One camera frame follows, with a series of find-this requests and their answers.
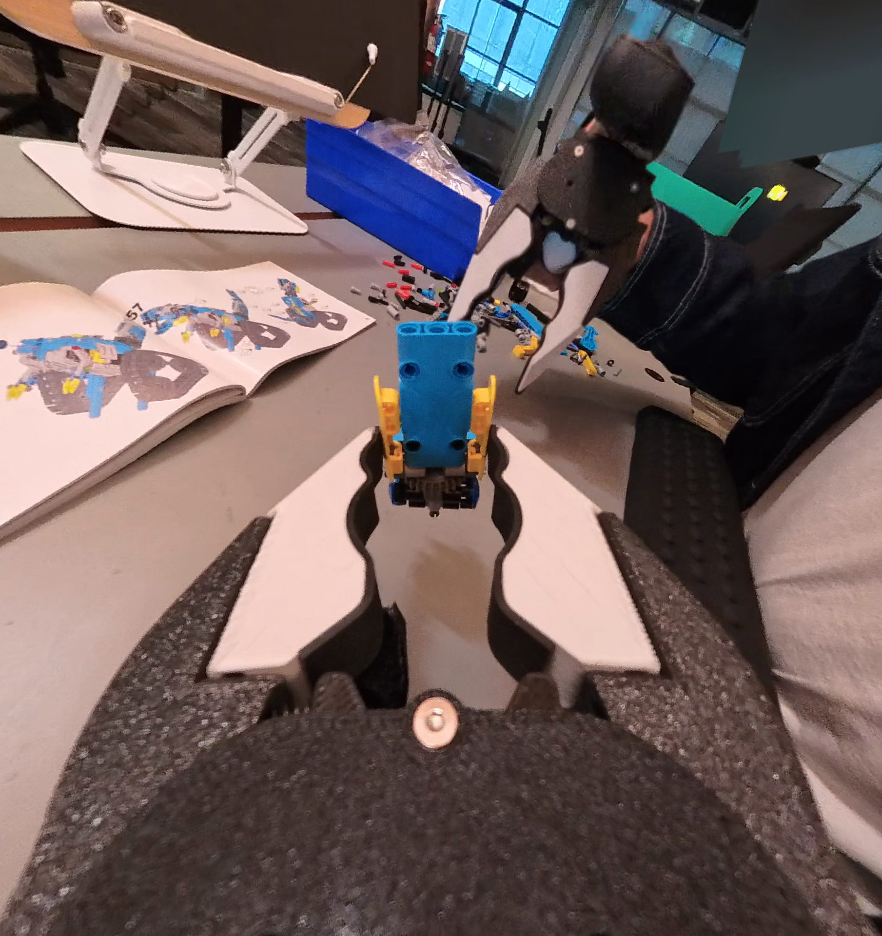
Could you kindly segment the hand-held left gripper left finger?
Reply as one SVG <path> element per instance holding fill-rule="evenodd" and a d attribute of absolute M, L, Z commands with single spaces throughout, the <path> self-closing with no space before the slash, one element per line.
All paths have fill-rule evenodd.
<path fill-rule="evenodd" d="M 358 676 L 375 660 L 384 613 L 367 543 L 382 462 L 367 428 L 273 509 L 208 678 L 273 676 L 308 692 L 327 672 Z"/>

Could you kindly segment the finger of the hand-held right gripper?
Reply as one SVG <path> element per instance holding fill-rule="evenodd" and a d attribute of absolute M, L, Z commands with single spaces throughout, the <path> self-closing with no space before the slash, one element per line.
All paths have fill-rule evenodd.
<path fill-rule="evenodd" d="M 538 208 L 517 205 L 484 231 L 448 313 L 448 322 L 470 319 L 477 305 L 489 300 L 506 277 L 528 273 L 538 260 Z"/>
<path fill-rule="evenodd" d="M 537 350 L 526 360 L 517 381 L 517 395 L 526 392 L 552 359 L 582 332 L 609 272 L 609 266 L 598 260 L 578 262 L 564 272 L 559 306 L 544 326 Z"/>

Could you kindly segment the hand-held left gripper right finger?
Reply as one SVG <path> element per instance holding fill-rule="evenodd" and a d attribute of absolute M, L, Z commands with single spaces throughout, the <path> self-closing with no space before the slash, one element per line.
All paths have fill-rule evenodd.
<path fill-rule="evenodd" d="M 516 681 L 549 676 L 575 703 L 590 673 L 657 676 L 662 664 L 598 508 L 507 429 L 490 431 L 491 519 L 503 538 L 488 639 Z"/>

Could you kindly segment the grey desk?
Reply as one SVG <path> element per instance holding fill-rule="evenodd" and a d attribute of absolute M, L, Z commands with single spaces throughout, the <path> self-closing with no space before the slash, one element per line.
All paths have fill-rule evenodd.
<path fill-rule="evenodd" d="M 253 165 L 247 178 L 296 215 L 302 237 L 1 228 L 0 286 L 89 292 L 118 273 L 213 270 L 273 261 L 359 309 L 352 288 L 381 279 L 395 252 L 306 197 L 301 168 Z M 87 218 L 0 136 L 0 221 Z M 140 638 L 243 527 L 375 423 L 372 378 L 389 382 L 393 324 L 277 371 L 244 403 L 202 417 L 163 445 L 0 545 L 0 916 L 85 720 Z M 483 365 L 498 376 L 495 417 L 602 509 L 623 509 L 634 400 L 563 358 L 522 395 L 511 336 L 496 330 Z M 370 543 L 384 603 L 409 626 L 411 689 L 444 688 L 467 705 L 505 705 L 512 681 L 486 642 L 492 563 L 501 542 L 490 485 L 475 511 L 396 510 Z"/>

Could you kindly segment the white desk lamp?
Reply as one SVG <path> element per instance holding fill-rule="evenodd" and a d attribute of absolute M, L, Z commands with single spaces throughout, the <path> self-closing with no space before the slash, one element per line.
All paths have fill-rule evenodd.
<path fill-rule="evenodd" d="M 334 88 L 200 42 L 112 2 L 0 2 L 0 13 L 42 39 L 99 54 L 78 143 L 24 143 L 21 151 L 84 208 L 133 228 L 303 235 L 304 221 L 243 179 L 279 129 L 307 118 L 361 126 L 370 112 Z M 218 169 L 107 155 L 104 135 L 132 66 L 265 105 Z"/>

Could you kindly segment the small blue yellow brick assembly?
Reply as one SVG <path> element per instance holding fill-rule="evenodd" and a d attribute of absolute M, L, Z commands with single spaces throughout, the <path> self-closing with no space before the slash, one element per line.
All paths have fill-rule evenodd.
<path fill-rule="evenodd" d="M 544 324 L 524 305 L 501 300 L 488 300 L 479 303 L 473 309 L 470 321 L 477 327 L 474 350 L 477 354 L 485 353 L 490 329 L 497 327 L 507 330 L 516 338 L 513 355 L 520 360 L 531 357 L 538 350 L 544 334 Z"/>

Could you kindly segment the green file tray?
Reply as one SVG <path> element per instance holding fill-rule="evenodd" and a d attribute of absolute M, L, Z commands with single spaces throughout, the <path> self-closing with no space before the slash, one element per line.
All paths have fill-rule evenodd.
<path fill-rule="evenodd" d="M 729 235 L 763 193 L 761 187 L 753 187 L 738 202 L 731 203 L 656 162 L 649 163 L 646 169 L 654 177 L 651 192 L 655 200 L 714 236 Z"/>

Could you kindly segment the crumpled clear plastic bag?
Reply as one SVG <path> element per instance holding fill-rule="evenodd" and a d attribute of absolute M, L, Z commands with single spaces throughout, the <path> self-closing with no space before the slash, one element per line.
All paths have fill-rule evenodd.
<path fill-rule="evenodd" d="M 362 124 L 356 134 L 407 165 L 422 171 L 487 212 L 492 195 L 481 188 L 454 158 L 452 152 L 422 123 L 384 119 Z"/>

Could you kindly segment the blue storage bin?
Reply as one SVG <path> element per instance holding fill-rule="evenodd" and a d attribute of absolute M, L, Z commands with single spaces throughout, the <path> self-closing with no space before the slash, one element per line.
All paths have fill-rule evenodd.
<path fill-rule="evenodd" d="M 487 212 L 467 197 L 337 126 L 306 122 L 307 195 L 409 258 L 460 280 Z"/>

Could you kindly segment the black studded mat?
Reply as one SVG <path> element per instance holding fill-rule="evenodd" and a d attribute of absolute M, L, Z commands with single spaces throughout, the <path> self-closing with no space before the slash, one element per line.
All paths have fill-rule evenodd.
<path fill-rule="evenodd" d="M 775 698 L 739 500 L 721 440 L 665 409 L 641 410 L 623 521 L 720 622 Z"/>

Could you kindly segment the person's white shirt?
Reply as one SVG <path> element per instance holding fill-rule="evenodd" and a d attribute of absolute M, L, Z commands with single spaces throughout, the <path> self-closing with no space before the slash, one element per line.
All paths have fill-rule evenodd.
<path fill-rule="evenodd" d="M 824 825 L 882 879 L 882 389 L 745 529 L 780 709 Z"/>

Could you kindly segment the open instruction booklet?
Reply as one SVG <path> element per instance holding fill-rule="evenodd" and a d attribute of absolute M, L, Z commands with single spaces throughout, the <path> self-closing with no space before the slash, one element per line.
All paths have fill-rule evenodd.
<path fill-rule="evenodd" d="M 374 323 L 271 262 L 0 287 L 0 542 Z"/>

